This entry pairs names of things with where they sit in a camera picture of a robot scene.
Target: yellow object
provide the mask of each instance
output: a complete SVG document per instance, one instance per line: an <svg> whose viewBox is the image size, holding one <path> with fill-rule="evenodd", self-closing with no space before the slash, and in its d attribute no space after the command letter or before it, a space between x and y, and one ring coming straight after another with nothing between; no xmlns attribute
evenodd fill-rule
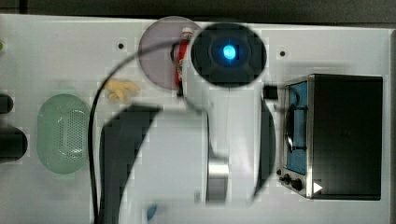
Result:
<svg viewBox="0 0 396 224"><path fill-rule="evenodd" d="M140 88L133 82L117 79L110 79L105 85L105 89L111 92L108 99L112 101L120 99L122 102L125 102L125 95L128 92L136 93L140 91Z"/></svg>

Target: white table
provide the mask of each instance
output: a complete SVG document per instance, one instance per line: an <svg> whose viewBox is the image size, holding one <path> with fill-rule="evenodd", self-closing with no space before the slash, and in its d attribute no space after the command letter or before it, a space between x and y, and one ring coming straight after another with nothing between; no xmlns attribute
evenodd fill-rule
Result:
<svg viewBox="0 0 396 224"><path fill-rule="evenodd" d="M117 62L135 52L154 21L0 15L0 91L15 101L1 116L21 128L29 147L19 161L0 165L0 223L89 223L92 218L88 164L72 175L55 175L36 154L36 118L42 104L71 86L92 103L99 82ZM389 223L390 33L385 29L250 24L267 47L267 74L277 83L310 73L374 75L384 78L382 197L379 202L307 201L272 175L249 209L175 207L158 223ZM119 43L124 49L118 49ZM285 57L279 52L285 50ZM133 101L183 108L173 91L153 86L133 62L117 77L142 91ZM103 123L127 105L98 106Z"/></svg>

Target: red object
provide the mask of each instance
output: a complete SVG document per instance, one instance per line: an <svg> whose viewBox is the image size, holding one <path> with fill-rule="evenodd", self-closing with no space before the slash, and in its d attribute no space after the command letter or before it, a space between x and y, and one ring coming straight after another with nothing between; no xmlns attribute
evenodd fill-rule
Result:
<svg viewBox="0 0 396 224"><path fill-rule="evenodd" d="M190 43L192 38L192 29L191 28L183 28L181 32L180 44L178 46L178 54L177 54L177 68L175 72L175 84L179 88L181 86L181 62L184 59L184 55L187 51L187 46Z"/></svg>

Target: green oval object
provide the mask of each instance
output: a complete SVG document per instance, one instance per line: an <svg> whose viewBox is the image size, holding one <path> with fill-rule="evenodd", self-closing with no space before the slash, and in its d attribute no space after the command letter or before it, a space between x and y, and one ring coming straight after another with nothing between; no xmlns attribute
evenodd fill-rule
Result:
<svg viewBox="0 0 396 224"><path fill-rule="evenodd" d="M37 155L56 174L71 174L88 160L90 109L71 94L48 99L38 113Z"/></svg>

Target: electronic device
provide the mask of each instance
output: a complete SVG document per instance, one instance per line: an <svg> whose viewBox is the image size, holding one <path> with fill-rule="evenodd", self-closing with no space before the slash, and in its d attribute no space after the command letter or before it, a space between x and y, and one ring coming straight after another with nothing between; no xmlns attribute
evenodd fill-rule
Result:
<svg viewBox="0 0 396 224"><path fill-rule="evenodd" d="M284 89L282 185L308 199L379 200L382 77L314 74Z"/></svg>
<svg viewBox="0 0 396 224"><path fill-rule="evenodd" d="M135 105L103 130L100 220L147 223L154 207L170 202L251 205L275 154L275 125L262 93L265 63L262 40L243 25L216 23L199 33L182 63L186 110ZM147 148L142 136L151 123ZM155 147L170 128L176 140Z"/></svg>
<svg viewBox="0 0 396 224"><path fill-rule="evenodd" d="M208 115L207 202L249 202L257 185L266 49L236 23L215 23L183 61L186 100Z"/></svg>

